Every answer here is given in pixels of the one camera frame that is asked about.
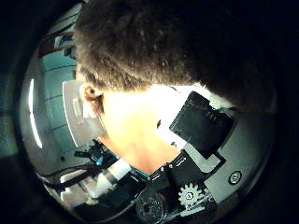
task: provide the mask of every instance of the black cable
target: black cable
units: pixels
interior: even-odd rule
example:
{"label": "black cable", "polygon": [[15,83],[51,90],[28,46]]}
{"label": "black cable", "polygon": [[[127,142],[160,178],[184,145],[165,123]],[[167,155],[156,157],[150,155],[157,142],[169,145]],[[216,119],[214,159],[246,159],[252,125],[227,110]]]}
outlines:
{"label": "black cable", "polygon": [[36,174],[40,175],[42,177],[51,177],[51,176],[57,175],[59,173],[62,173],[63,171],[67,171],[67,170],[86,170],[86,169],[88,169],[92,166],[94,166],[94,164],[83,164],[83,165],[65,167],[64,169],[61,169],[61,170],[58,170],[58,171],[55,171],[53,173],[46,174],[46,175],[42,175],[39,172],[36,172]]}
{"label": "black cable", "polygon": [[46,182],[44,180],[43,180],[43,183],[48,188],[55,189],[55,190],[64,190],[66,188],[69,188],[69,187],[77,184],[78,182],[85,179],[86,177],[88,177],[90,175],[97,175],[98,173],[100,173],[99,167],[93,167],[93,168],[87,169],[87,171],[84,172],[83,174],[77,175],[77,176],[73,177],[72,179],[69,179],[61,184],[52,184],[52,183]]}
{"label": "black cable", "polygon": [[122,214],[127,212],[130,208],[132,208],[136,204],[136,201],[137,201],[139,195],[140,195],[140,193],[132,201],[130,201],[129,205],[127,205],[125,208],[123,208],[119,213],[115,214],[114,216],[108,217],[103,220],[92,221],[92,222],[88,222],[88,223],[90,223],[90,224],[106,223],[106,222],[112,221],[113,219],[115,219],[117,217],[120,217]]}

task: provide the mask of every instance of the bolt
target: bolt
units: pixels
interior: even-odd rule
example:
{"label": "bolt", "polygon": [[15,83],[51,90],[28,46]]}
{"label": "bolt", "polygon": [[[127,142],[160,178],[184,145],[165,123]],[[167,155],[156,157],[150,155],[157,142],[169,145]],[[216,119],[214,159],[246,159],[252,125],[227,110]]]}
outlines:
{"label": "bolt", "polygon": [[188,192],[187,194],[186,194],[186,199],[187,200],[191,200],[193,198],[193,194],[191,193],[191,192]]}
{"label": "bolt", "polygon": [[242,177],[242,173],[240,171],[234,171],[231,174],[228,182],[231,185],[235,185],[235,184],[237,184],[240,181],[241,177]]}

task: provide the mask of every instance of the gray panel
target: gray panel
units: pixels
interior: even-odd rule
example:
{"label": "gray panel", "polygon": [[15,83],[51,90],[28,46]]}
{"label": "gray panel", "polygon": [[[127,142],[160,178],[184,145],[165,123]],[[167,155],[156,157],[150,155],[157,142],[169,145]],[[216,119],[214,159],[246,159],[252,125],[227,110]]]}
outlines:
{"label": "gray panel", "polygon": [[70,57],[64,56],[63,50],[47,54],[42,58],[41,62],[44,64],[46,72],[54,68],[76,65],[75,60],[71,59]]}
{"label": "gray panel", "polygon": [[[65,28],[65,26],[74,22],[77,18],[78,12],[80,11],[82,4],[77,4],[71,9],[69,9],[61,18],[59,18],[50,28],[47,35],[51,35],[59,30]],[[72,32],[74,31],[74,27],[71,29],[66,30],[65,32]]]}
{"label": "gray panel", "polygon": [[[205,181],[207,188],[217,203],[223,202],[237,190],[242,190],[252,181],[266,162],[272,146],[275,122],[267,114],[241,114],[235,131],[219,153],[226,163],[212,177]],[[234,171],[242,173],[236,185],[228,179]]]}
{"label": "gray panel", "polygon": [[63,82],[74,79],[76,66],[62,67],[46,72],[45,99],[63,94]]}
{"label": "gray panel", "polygon": [[61,152],[65,153],[76,148],[72,136],[68,131],[67,125],[53,131],[55,138],[60,146]]}
{"label": "gray panel", "polygon": [[64,115],[64,102],[62,96],[55,97],[46,101],[46,111],[52,129],[56,129],[62,125],[66,125],[66,119]]}

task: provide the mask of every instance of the screw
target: screw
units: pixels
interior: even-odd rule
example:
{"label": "screw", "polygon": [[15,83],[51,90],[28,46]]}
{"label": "screw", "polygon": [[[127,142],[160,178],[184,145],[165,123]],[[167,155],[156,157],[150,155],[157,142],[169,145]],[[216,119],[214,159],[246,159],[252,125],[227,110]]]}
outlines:
{"label": "screw", "polygon": [[208,199],[208,201],[211,202],[211,203],[214,202],[214,199],[213,199],[213,196],[212,196],[212,195],[210,195],[207,199]]}
{"label": "screw", "polygon": [[192,194],[191,192],[188,192],[188,193],[186,194],[185,198],[186,198],[187,200],[191,200],[191,199],[193,198],[193,194]]}
{"label": "screw", "polygon": [[240,181],[241,177],[242,177],[242,173],[240,171],[234,171],[231,174],[228,182],[231,185],[236,185]]}

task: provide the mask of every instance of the gear icon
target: gear icon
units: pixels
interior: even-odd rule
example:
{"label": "gear icon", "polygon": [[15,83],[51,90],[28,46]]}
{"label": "gear icon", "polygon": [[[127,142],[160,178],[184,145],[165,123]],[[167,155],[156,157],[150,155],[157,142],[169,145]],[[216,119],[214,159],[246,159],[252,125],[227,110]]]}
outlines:
{"label": "gear icon", "polygon": [[205,196],[205,193],[202,192],[203,191],[198,189],[198,185],[191,183],[189,186],[185,185],[184,188],[180,188],[178,200],[181,205],[190,208],[195,206],[196,203]]}

